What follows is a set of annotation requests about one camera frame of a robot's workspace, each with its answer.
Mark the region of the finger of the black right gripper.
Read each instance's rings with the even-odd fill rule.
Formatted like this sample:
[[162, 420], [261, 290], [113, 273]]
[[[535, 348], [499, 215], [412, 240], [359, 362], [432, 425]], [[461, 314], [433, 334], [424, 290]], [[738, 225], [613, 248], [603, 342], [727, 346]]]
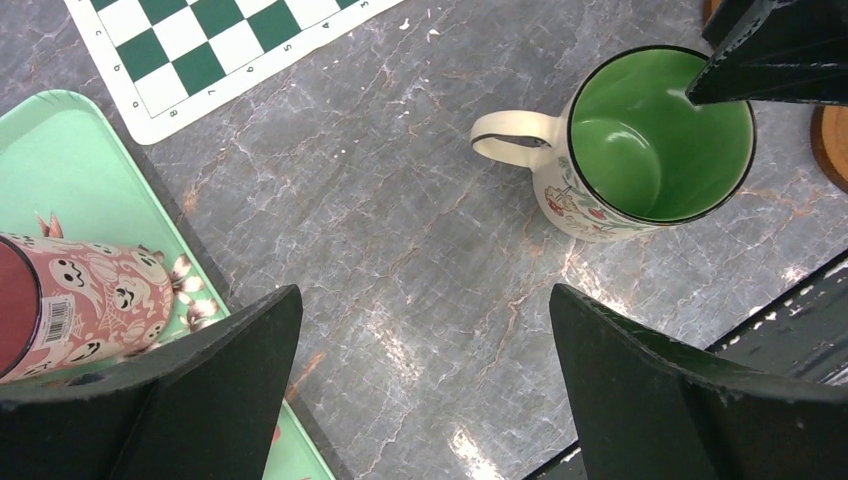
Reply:
[[711, 47], [717, 47], [753, 4], [754, 0], [722, 0], [710, 21], [703, 26], [702, 37]]
[[754, 1], [687, 88], [694, 104], [847, 104], [847, 3]]

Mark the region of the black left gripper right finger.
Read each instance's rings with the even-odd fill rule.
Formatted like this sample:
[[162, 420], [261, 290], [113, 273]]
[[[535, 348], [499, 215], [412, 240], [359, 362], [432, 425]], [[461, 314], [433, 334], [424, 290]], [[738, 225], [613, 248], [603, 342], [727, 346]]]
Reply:
[[549, 310], [591, 479], [843, 479], [847, 391], [720, 358], [557, 284]]

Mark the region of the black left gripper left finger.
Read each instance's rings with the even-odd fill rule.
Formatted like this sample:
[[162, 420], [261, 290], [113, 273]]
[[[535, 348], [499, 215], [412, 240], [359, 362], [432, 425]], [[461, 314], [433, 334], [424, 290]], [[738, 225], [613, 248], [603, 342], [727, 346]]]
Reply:
[[261, 478], [302, 316], [287, 285], [108, 368], [4, 385], [2, 477]]

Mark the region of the brown wooden ridged coaster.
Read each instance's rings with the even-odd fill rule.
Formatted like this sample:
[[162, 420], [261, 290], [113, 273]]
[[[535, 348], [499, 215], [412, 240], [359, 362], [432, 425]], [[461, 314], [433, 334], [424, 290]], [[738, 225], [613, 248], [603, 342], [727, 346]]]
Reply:
[[816, 106], [811, 117], [810, 143], [821, 172], [847, 192], [847, 108]]

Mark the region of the green interior cartoon mug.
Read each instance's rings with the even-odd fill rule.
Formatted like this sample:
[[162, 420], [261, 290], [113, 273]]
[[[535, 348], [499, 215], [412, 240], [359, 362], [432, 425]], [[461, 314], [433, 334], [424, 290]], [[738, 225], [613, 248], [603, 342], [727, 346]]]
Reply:
[[585, 77], [561, 114], [484, 115], [471, 146], [530, 170], [543, 214], [574, 238], [611, 242], [694, 222], [741, 188], [757, 140], [748, 102], [688, 99], [706, 62], [673, 45], [621, 52]]

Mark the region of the pink ghost pattern mug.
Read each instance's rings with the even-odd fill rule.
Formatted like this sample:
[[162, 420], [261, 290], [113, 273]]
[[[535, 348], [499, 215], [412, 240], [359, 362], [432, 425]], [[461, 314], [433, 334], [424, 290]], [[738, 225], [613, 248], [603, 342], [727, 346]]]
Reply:
[[150, 346], [175, 301], [169, 272], [140, 247], [1, 236], [1, 380], [28, 379]]

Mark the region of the woven rattan coaster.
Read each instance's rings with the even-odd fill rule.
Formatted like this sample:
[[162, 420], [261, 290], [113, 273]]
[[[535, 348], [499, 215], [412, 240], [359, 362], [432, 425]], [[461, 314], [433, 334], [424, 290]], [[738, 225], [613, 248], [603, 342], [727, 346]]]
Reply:
[[701, 19], [702, 19], [703, 25], [706, 25], [710, 21], [715, 10], [720, 6], [721, 3], [722, 3], [722, 0], [703, 0], [702, 1]]

